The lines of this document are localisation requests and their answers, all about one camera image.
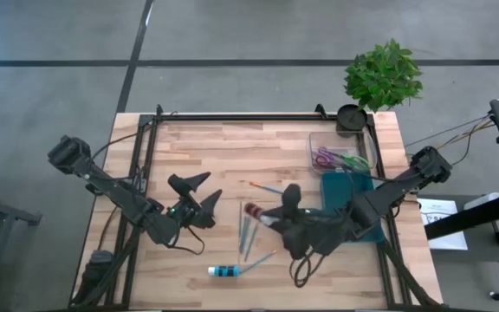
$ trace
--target small bottle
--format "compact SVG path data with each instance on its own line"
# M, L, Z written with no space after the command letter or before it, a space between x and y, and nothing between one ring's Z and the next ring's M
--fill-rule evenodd
M209 273L210 276L239 276L240 269L237 265L217 265L209 267L207 273Z

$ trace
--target clear plastic container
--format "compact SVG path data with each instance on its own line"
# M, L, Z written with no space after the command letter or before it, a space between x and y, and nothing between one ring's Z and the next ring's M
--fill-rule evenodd
M318 173L369 172L377 165L378 153L373 138L364 132L311 133L308 142L311 167Z

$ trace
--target black pot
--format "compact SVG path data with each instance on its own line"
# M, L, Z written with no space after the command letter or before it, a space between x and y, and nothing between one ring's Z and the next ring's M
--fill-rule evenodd
M346 104L340 107L336 114L336 132L338 133L361 131L366 126L366 123L367 113L354 104Z

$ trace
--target potted plant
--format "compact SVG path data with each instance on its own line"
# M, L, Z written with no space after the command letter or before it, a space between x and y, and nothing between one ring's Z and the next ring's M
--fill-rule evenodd
M420 81L413 80L421 75L417 64L409 57L409 49L401 49L391 39L385 46L376 45L373 51L355 56L346 69L346 94L359 105L348 104L338 111L338 131L360 131L366 124L367 107L375 113L381 107L388 109L402 104L407 99L419 98L423 89Z

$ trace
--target green plant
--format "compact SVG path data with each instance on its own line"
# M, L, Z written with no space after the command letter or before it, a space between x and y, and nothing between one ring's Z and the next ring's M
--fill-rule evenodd
M346 94L359 100L360 109L368 107L374 112L379 108L390 108L405 99L418 97L423 89L420 81L413 78L421 75L417 64L409 57L409 49L401 49L394 39L384 47L376 45L373 51L355 56L346 69Z

